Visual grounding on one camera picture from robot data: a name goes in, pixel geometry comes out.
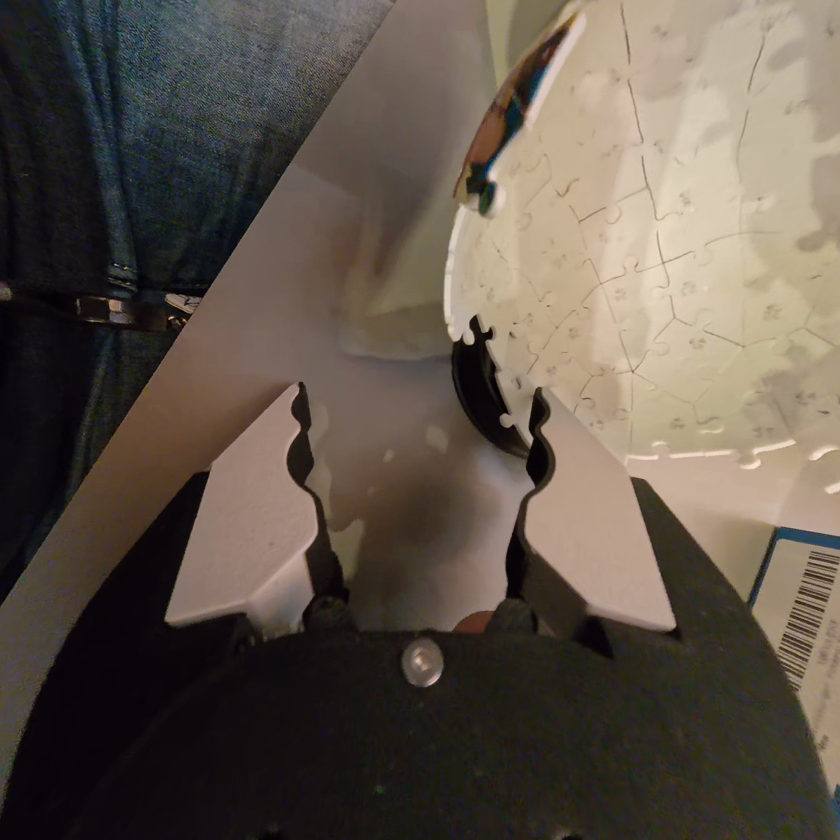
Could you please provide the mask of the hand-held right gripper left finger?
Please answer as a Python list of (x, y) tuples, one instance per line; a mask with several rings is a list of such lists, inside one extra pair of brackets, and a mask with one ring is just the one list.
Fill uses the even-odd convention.
[(290, 385), (213, 462), (165, 621), (185, 627), (242, 615), (288, 632), (320, 597), (346, 602), (314, 467), (306, 386)]

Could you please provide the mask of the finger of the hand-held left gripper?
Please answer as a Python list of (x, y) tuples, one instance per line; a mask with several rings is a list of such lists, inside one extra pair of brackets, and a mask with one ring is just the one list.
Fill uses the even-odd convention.
[(456, 205), (449, 190), (378, 165), (356, 190), (360, 231), (339, 305), (339, 348), (355, 358), (449, 356), (445, 264)]

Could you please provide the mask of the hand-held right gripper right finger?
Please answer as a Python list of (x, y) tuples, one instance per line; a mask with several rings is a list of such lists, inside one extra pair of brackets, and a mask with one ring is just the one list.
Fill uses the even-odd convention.
[(529, 429), (533, 488), (507, 550), (507, 595), (525, 601), (558, 638), (573, 638), (591, 619), (675, 631), (624, 464), (552, 391), (535, 391)]

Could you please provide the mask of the colourful puzzle ball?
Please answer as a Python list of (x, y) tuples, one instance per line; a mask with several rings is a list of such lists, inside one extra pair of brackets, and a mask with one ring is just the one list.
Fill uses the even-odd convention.
[(458, 179), (450, 337), (504, 426), (625, 462), (797, 448), (838, 492), (838, 2), (567, 2)]

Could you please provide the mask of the black round ball stand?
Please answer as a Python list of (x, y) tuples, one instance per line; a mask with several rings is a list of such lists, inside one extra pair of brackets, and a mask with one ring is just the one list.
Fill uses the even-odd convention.
[(451, 353), (451, 373), (458, 401), (480, 434), (501, 452), (525, 460), (530, 445), (519, 431), (501, 422), (508, 414), (497, 380), (497, 366), (491, 358), (489, 342), (495, 331), (484, 331), (474, 317), (469, 322), (473, 343), (457, 340)]

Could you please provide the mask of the blue white puzzle box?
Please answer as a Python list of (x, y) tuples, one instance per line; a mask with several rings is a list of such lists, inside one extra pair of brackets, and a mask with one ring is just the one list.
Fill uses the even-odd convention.
[(839, 790), (839, 538), (777, 528), (748, 599)]

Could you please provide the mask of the metal key clip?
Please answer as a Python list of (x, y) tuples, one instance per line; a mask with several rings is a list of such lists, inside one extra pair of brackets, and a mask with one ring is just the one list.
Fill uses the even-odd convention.
[(137, 298), (75, 297), (69, 310), (83, 322), (149, 333), (180, 332), (203, 301), (203, 296), (174, 292)]

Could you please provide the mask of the person's blue jeans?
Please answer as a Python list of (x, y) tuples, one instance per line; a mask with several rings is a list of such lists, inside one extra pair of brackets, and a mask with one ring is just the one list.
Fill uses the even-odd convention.
[(1, 593), (179, 332), (70, 300), (205, 296), (391, 11), (1, 3)]

